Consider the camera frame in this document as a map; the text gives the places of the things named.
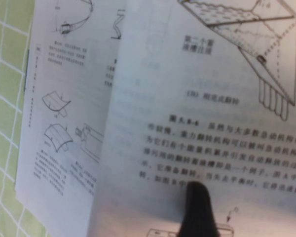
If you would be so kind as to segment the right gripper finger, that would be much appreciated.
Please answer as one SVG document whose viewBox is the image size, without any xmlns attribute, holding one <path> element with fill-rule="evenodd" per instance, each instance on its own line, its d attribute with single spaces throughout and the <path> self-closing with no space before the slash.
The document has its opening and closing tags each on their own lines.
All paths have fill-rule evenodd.
<svg viewBox="0 0 296 237">
<path fill-rule="evenodd" d="M 179 237 L 218 237 L 211 198 L 207 187 L 196 181 L 188 182 L 185 214 Z"/>
</svg>

